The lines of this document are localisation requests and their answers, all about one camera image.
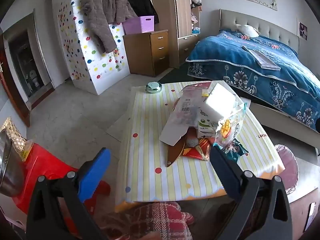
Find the clear plastic bag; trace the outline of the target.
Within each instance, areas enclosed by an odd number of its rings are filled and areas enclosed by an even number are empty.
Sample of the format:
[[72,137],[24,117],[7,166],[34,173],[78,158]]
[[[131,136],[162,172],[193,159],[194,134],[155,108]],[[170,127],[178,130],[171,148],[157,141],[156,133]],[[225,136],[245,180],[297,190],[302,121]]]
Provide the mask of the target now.
[[225,117],[218,122],[215,133],[215,144],[222,150],[225,150],[241,131],[246,109],[247,103],[241,103],[233,108],[228,117]]

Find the white green milk carton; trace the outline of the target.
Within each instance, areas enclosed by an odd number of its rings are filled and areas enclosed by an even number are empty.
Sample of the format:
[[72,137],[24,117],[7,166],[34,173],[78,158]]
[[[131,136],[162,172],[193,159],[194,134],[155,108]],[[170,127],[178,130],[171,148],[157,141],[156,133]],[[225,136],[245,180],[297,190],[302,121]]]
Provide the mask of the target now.
[[205,103],[199,107],[197,113],[197,137],[214,138],[222,115]]

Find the white foam block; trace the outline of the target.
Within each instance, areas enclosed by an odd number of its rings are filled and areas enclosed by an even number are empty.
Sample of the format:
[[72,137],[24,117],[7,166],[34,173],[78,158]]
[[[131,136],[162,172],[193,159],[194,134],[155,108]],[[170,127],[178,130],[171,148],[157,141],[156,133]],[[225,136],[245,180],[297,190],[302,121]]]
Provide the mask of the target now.
[[208,97],[204,99],[200,109],[209,122],[218,123],[235,113],[240,105],[241,102],[233,92],[220,83],[216,83]]

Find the white cardboard package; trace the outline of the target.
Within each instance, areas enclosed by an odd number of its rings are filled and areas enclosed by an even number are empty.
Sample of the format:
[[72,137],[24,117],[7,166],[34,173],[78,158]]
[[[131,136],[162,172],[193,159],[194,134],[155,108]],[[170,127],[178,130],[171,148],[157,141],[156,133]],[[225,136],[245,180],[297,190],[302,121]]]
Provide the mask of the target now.
[[204,102],[204,99],[208,97],[215,84],[213,81],[194,83],[182,89],[181,96],[176,100],[159,137],[161,142],[174,146],[181,137],[187,134],[190,128],[196,130],[197,137],[197,113],[199,107]]

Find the red plastic stool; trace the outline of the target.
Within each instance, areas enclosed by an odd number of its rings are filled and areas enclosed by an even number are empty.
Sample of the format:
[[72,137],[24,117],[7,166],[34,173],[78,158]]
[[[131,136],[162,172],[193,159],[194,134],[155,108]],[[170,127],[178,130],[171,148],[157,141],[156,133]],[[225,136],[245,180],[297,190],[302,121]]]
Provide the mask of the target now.
[[80,168],[67,165],[53,156],[42,146],[34,144],[27,160],[23,163],[24,187],[22,192],[13,197],[15,205],[25,214],[28,213],[31,196],[39,176],[47,179],[63,178],[68,172],[75,172],[79,182],[76,192],[90,214],[94,213],[97,196],[109,196],[110,185],[102,177],[110,165],[111,152],[102,148],[92,161],[85,162]]

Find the metal bowl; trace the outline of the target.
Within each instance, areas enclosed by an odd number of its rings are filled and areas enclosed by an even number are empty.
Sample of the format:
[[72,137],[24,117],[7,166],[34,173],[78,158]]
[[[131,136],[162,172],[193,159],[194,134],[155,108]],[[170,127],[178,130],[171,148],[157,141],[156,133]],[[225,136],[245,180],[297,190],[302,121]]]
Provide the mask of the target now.
[[5,129],[1,130],[1,194],[16,197],[24,187],[23,162]]

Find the gold patterned bag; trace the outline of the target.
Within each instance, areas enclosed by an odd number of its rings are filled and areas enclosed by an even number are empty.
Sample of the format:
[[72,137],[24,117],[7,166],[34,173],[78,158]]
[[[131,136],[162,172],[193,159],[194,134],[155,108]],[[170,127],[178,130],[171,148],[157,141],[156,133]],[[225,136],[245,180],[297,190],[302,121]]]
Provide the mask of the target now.
[[31,152],[34,142],[33,140],[25,139],[21,133],[19,132],[18,128],[12,121],[11,117],[8,117],[1,126],[1,131],[5,130],[7,136],[12,142],[12,145],[16,152],[19,154],[20,158],[23,162],[27,160],[29,153]]

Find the brown wooden spoon piece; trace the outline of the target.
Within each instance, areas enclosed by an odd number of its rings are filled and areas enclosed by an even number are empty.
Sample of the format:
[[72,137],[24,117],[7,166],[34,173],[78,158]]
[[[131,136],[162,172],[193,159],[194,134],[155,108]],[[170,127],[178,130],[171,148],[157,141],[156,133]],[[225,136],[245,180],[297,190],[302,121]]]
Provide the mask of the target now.
[[167,167],[170,167],[176,159],[183,153],[185,146],[186,137],[185,135],[180,138],[174,146],[168,146],[167,152]]

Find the blue floral bed blanket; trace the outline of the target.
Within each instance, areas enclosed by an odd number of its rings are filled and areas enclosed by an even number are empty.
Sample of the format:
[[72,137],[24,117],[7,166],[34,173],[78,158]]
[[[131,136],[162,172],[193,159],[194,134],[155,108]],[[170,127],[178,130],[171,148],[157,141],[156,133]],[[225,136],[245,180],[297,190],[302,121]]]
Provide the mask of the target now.
[[319,131],[319,79],[291,47],[264,36],[221,30],[186,59],[188,75],[223,80]]

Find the polka dot white cabinet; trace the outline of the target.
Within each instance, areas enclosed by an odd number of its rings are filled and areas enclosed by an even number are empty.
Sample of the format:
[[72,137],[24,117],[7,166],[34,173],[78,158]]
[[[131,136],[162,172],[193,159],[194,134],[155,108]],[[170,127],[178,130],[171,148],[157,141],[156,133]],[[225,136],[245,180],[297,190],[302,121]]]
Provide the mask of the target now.
[[122,24],[109,26],[117,47],[105,53],[103,45],[89,29],[80,0],[52,1],[61,49],[75,87],[100,95],[129,75]]

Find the brown wooden drawer cabinet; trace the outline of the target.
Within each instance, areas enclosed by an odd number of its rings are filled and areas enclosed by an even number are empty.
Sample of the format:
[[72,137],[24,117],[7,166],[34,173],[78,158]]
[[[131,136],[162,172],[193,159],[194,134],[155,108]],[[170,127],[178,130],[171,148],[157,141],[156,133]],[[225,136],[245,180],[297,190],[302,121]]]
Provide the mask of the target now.
[[124,35],[131,74],[156,77],[169,68],[168,31]]

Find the brown quilted coat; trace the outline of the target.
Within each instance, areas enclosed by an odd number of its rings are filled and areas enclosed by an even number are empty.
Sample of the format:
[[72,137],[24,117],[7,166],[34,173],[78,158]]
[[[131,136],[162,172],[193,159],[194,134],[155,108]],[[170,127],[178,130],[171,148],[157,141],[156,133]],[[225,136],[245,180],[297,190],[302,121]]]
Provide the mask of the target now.
[[109,25],[137,17],[128,0],[81,0],[81,10],[106,53],[117,48]]

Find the tall wooden wardrobe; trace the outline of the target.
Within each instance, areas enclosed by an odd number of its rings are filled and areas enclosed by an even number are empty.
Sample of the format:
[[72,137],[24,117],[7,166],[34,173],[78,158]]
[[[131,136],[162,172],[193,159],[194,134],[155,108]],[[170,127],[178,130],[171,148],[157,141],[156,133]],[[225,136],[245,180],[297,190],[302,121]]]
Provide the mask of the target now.
[[156,30],[168,31],[169,66],[179,68],[200,40],[193,27],[200,27],[201,7],[192,7],[191,0],[152,0],[158,14]]

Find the beige padded bed frame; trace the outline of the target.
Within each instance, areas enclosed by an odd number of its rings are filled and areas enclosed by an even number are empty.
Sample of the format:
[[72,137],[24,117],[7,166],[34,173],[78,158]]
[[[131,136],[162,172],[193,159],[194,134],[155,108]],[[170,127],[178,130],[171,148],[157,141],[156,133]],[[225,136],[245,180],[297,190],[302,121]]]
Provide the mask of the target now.
[[[299,50],[299,38],[295,34],[254,16],[225,9],[219,10],[220,29],[235,29],[237,24],[250,24],[257,28],[261,35],[284,42],[295,51]],[[319,154],[318,132],[304,126],[303,123],[275,109],[268,103],[263,103],[258,98],[251,102],[250,109],[262,125],[314,147],[316,153]]]

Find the small wall photo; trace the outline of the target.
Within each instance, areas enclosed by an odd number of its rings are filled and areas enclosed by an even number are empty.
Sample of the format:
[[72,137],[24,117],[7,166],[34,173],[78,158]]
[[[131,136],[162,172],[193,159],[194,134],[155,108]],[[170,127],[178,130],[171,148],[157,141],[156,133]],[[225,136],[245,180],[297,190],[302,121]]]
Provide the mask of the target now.
[[298,36],[304,40],[308,40],[308,28],[301,22],[298,22]]

